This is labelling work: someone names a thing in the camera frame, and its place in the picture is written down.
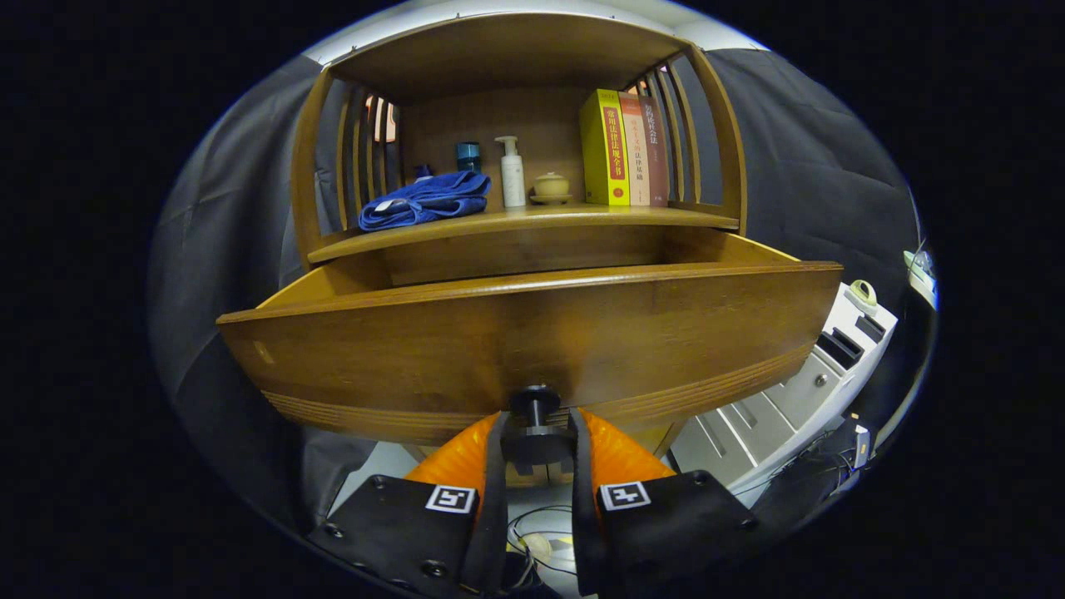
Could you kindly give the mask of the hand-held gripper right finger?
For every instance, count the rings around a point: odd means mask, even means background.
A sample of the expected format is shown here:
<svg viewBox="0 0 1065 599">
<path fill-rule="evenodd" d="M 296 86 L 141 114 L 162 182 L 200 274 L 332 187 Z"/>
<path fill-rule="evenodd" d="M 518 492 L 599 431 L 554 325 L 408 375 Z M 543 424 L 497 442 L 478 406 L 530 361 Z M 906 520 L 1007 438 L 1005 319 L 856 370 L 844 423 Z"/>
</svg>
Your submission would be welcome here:
<svg viewBox="0 0 1065 599">
<path fill-rule="evenodd" d="M 730 566 L 760 520 L 704 470 L 677 473 L 574 407 L 572 534 L 583 596 L 691 596 Z"/>
</svg>

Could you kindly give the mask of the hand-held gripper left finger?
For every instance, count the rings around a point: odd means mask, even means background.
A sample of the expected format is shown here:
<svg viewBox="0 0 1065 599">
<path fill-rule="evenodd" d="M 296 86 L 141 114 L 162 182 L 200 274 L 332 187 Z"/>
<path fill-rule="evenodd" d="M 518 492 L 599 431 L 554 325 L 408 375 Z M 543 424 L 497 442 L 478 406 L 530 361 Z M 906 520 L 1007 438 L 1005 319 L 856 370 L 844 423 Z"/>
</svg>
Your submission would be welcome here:
<svg viewBox="0 0 1065 599">
<path fill-rule="evenodd" d="M 310 543 L 404 596 L 499 594 L 508 420 L 482 418 L 403 477 L 370 475 Z"/>
</svg>

